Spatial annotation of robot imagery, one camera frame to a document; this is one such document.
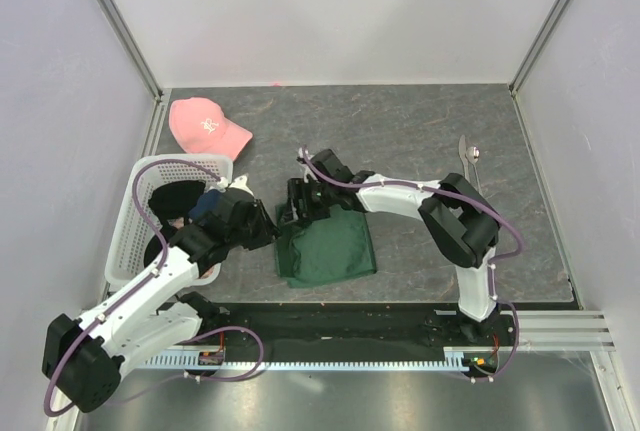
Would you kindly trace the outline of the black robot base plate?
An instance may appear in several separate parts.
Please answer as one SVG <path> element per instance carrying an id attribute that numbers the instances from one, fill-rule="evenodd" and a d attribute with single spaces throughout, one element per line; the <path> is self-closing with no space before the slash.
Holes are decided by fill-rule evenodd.
<path id="1" fill-rule="evenodd" d="M 199 331 L 242 326 L 265 342 L 323 338 L 415 340 L 428 347 L 506 347 L 515 341 L 510 312 L 497 306 L 488 318 L 475 322 L 456 306 L 425 303 L 224 303 L 214 305 L 196 293 L 182 297 L 205 314 Z"/>

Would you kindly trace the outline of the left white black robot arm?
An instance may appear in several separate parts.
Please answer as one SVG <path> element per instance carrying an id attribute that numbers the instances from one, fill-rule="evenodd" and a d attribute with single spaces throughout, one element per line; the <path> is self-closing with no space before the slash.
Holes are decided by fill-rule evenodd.
<path id="1" fill-rule="evenodd" d="M 157 309 L 234 248 L 259 249 L 279 235 L 250 191 L 230 187 L 204 195 L 160 255 L 132 281 L 80 317 L 61 314 L 49 324 L 42 363 L 49 380 L 46 415 L 59 414 L 49 401 L 55 390 L 88 413 L 106 403 L 134 367 L 164 348 L 192 339 L 198 344 L 215 340 L 220 329 L 215 315 L 185 302 L 165 316 Z"/>

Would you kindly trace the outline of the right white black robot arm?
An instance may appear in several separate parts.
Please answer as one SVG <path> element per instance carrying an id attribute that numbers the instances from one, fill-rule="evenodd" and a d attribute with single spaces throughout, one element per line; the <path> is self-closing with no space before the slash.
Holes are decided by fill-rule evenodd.
<path id="1" fill-rule="evenodd" d="M 473 345 L 494 332 L 498 303 L 491 287 L 499 216 L 468 180 L 456 173 L 440 181 L 393 179 L 354 173 L 330 149 L 302 150 L 300 178 L 287 182 L 277 206 L 283 236 L 278 269 L 293 287 L 333 284 L 376 273 L 366 217 L 386 213 L 421 222 L 438 251 L 453 264 L 457 316 L 448 333 Z"/>

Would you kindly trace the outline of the dark green cloth napkin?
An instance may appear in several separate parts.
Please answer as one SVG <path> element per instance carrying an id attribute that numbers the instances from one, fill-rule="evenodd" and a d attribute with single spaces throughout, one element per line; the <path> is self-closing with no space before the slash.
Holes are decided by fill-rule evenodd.
<path id="1" fill-rule="evenodd" d="M 315 288 L 374 275 L 378 267 L 365 216 L 330 209 L 308 225 L 280 224 L 276 274 L 293 289 Z"/>

